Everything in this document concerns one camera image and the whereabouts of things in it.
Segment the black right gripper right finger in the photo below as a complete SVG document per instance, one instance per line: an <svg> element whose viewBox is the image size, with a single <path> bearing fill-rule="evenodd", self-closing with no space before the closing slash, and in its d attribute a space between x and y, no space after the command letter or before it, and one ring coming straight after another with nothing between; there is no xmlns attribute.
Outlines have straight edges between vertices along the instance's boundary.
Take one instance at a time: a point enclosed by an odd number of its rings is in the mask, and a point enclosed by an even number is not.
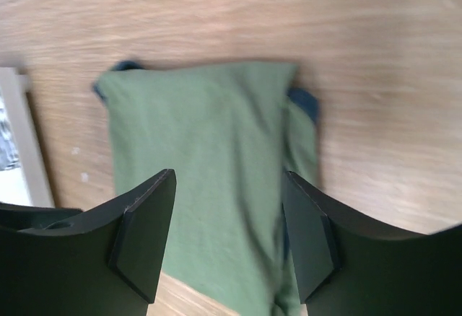
<svg viewBox="0 0 462 316"><path fill-rule="evenodd" d="M372 218L285 172L282 203L309 315L459 315L461 226L421 234Z"/></svg>

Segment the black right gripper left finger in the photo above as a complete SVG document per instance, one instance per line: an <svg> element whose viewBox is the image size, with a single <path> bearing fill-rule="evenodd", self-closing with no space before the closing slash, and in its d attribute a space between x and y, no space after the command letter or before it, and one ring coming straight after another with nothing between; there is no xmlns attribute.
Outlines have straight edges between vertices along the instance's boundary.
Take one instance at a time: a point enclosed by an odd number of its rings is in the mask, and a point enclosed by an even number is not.
<svg viewBox="0 0 462 316"><path fill-rule="evenodd" d="M176 176L158 172L88 211L1 205L3 315L145 315Z"/></svg>

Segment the olive green tank top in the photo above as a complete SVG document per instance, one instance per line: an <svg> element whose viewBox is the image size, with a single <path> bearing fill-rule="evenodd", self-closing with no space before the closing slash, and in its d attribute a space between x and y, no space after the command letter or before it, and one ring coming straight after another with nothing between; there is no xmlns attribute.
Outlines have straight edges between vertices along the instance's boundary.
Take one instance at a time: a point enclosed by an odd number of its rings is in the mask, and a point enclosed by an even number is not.
<svg viewBox="0 0 462 316"><path fill-rule="evenodd" d="M163 169L177 178L163 271L241 315L298 315L283 219L291 170L318 181L317 103L294 63L118 67L95 91L108 110L116 193Z"/></svg>

